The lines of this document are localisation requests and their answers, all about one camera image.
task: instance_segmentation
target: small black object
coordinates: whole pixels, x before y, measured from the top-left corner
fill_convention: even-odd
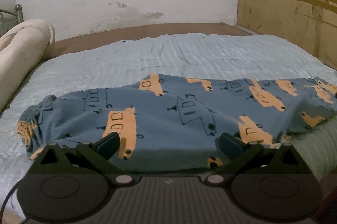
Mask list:
[[[17,190],[24,223],[155,224],[163,217],[170,217],[172,224],[315,223],[310,216],[322,190],[290,144],[265,149],[224,133],[220,149],[234,146],[232,161],[223,166],[211,162],[213,174],[204,180],[126,174],[107,161],[119,146],[114,132],[72,149],[47,145]]]

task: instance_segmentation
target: silver screw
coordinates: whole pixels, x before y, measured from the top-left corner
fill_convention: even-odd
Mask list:
[[[132,182],[132,177],[129,175],[119,175],[116,177],[116,182],[120,184],[128,184]]]
[[[218,174],[212,174],[209,177],[207,177],[208,182],[212,184],[219,184],[224,181],[223,177]]]

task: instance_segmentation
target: rolled blanket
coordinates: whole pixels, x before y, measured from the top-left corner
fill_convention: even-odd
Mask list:
[[[50,57],[54,46],[54,28],[43,19],[24,21],[0,38],[0,112],[29,71]]]

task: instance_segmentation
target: metal bed frame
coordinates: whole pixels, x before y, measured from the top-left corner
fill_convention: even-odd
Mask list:
[[[22,15],[22,7],[20,4],[17,4],[14,8],[15,13],[0,9],[0,37],[2,37],[5,33],[7,33],[10,29],[12,29],[14,26],[20,24],[23,22],[23,15]],[[13,16],[11,17],[4,17],[4,14],[10,14]]]

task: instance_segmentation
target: mattress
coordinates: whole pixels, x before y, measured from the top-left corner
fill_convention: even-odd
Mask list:
[[[0,118],[0,200],[31,165],[16,123],[30,105],[45,96],[136,83],[150,73],[190,78],[275,80],[315,77],[337,85],[337,72],[303,49],[272,35],[163,35],[119,41],[93,50],[69,53],[39,65],[23,82]],[[293,143],[320,178],[337,165],[337,121]],[[6,209],[24,218],[16,196]]]

